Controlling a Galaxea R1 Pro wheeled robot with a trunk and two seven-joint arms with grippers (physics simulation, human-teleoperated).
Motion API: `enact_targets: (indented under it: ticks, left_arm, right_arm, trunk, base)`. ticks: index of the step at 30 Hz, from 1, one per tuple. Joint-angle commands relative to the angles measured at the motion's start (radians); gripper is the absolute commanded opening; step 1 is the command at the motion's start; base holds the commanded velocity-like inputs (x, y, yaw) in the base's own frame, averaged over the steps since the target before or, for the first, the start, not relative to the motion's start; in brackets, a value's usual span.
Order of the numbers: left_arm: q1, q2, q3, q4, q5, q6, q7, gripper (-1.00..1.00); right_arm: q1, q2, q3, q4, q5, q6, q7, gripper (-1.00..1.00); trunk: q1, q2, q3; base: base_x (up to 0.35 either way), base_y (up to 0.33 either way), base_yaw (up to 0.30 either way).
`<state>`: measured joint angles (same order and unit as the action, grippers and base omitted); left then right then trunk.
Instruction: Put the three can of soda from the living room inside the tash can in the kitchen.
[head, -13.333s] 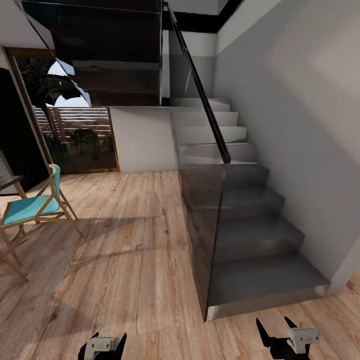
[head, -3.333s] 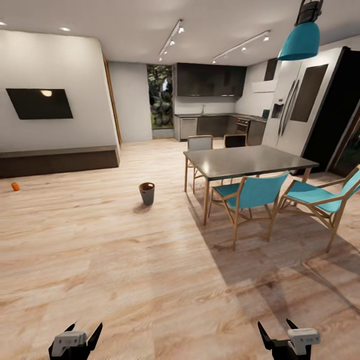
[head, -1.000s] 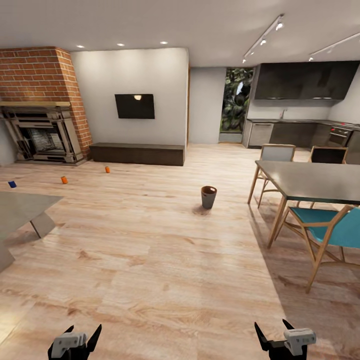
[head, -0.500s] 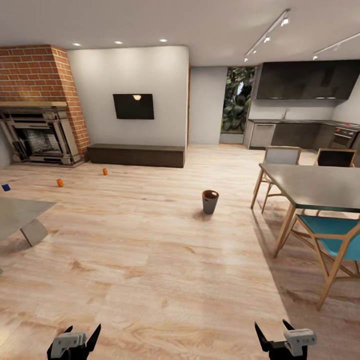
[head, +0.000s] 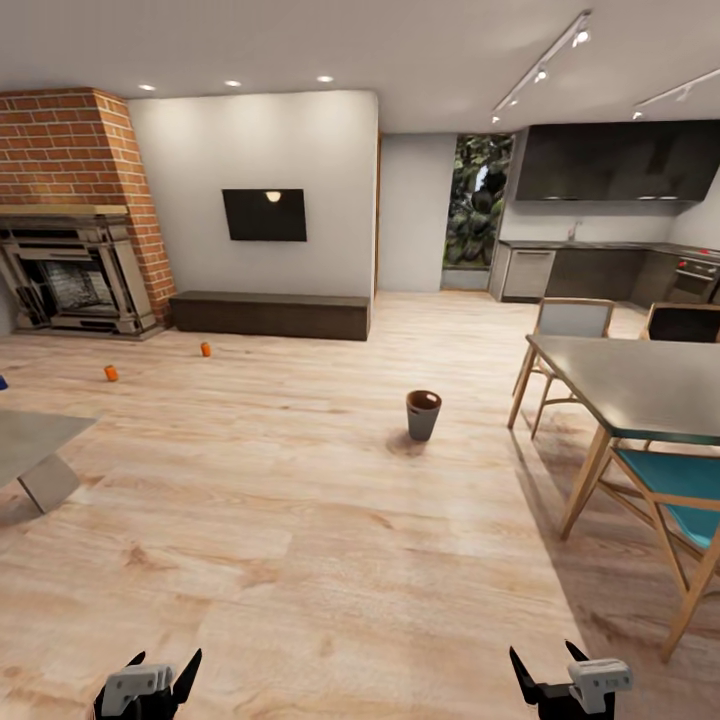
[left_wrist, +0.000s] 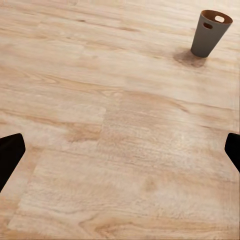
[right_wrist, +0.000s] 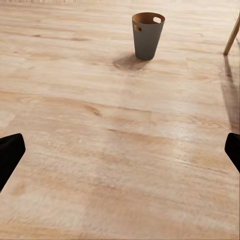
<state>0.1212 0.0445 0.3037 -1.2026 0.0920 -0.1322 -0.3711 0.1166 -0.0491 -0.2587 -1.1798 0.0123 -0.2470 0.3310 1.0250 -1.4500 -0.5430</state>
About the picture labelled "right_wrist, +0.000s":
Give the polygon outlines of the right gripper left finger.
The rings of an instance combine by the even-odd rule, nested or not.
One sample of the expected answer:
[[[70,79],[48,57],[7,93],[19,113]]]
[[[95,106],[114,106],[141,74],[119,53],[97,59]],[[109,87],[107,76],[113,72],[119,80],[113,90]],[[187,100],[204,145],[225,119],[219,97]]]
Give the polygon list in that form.
[[[0,138],[0,192],[26,152],[21,133]]]

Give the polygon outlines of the trash can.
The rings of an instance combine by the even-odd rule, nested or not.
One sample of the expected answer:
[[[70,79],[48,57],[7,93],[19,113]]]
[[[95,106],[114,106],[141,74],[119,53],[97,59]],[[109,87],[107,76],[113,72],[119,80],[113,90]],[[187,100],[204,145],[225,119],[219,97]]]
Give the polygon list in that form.
[[[154,17],[161,22],[154,22]],[[137,59],[150,60],[155,56],[165,17],[154,12],[135,13],[132,16],[134,52]]]

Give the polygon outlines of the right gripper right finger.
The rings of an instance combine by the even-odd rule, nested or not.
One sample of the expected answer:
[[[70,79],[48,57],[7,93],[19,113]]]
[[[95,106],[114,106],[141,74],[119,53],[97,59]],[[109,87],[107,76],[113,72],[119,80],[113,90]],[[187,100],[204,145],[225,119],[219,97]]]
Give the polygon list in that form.
[[[229,133],[224,150],[240,172],[240,134]]]

